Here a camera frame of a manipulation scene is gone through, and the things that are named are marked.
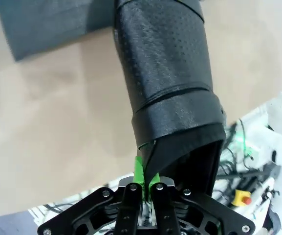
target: black leather sleeve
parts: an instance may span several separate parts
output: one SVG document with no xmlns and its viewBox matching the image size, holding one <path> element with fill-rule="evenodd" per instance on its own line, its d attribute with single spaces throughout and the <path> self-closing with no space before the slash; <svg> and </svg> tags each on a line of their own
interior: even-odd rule
<svg viewBox="0 0 282 235">
<path fill-rule="evenodd" d="M 201 176 L 208 183 L 200 190 L 209 193 L 225 116 L 213 93 L 199 1 L 117 0 L 114 36 L 145 180 L 159 172 L 191 186 Z M 183 174 L 195 164 L 207 172 Z"/>
</svg>

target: gray floor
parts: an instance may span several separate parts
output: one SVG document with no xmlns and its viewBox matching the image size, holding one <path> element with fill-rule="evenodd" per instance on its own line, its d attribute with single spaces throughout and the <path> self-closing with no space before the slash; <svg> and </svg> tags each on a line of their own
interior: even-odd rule
<svg viewBox="0 0 282 235">
<path fill-rule="evenodd" d="M 0 216 L 0 235 L 36 235 L 37 228 L 27 211 Z"/>
</svg>

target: beige tabletop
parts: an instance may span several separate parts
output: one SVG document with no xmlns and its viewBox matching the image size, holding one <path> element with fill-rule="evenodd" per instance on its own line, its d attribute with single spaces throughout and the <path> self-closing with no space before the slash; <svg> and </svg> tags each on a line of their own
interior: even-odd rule
<svg viewBox="0 0 282 235">
<path fill-rule="evenodd" d="M 282 0 L 202 2 L 227 121 L 282 91 Z M 15 63 L 0 24 L 0 214 L 133 170 L 131 108 L 111 29 Z"/>
</svg>

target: bolt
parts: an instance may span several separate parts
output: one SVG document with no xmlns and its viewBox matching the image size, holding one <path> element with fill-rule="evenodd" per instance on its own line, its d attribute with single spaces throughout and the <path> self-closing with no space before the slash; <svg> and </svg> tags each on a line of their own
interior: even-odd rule
<svg viewBox="0 0 282 235">
<path fill-rule="evenodd" d="M 184 194 L 185 196 L 188 196 L 188 195 L 191 194 L 191 191 L 190 191 L 189 189 L 185 189 L 185 190 L 183 190 L 183 194 Z"/>
<path fill-rule="evenodd" d="M 250 227 L 249 227 L 248 225 L 244 225 L 244 226 L 242 227 L 242 231 L 243 231 L 244 233 L 248 233 L 248 232 L 250 231 Z"/>
<path fill-rule="evenodd" d="M 164 188 L 164 186 L 162 184 L 156 185 L 156 189 L 157 190 L 162 190 L 163 188 Z"/>
<path fill-rule="evenodd" d="M 130 190 L 131 191 L 136 191 L 137 189 L 137 186 L 136 185 L 130 185 Z"/>
<path fill-rule="evenodd" d="M 103 197 L 108 197 L 110 195 L 110 192 L 105 190 L 103 191 Z"/>
<path fill-rule="evenodd" d="M 51 235 L 52 234 L 52 231 L 50 229 L 45 229 L 43 231 L 43 235 Z"/>
</svg>

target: dark gray cloth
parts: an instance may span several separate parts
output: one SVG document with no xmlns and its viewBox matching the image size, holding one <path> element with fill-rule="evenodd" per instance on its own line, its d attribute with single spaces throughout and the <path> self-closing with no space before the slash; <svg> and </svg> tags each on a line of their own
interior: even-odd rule
<svg viewBox="0 0 282 235">
<path fill-rule="evenodd" d="M 15 60 L 112 25 L 114 0 L 0 0 Z"/>
</svg>

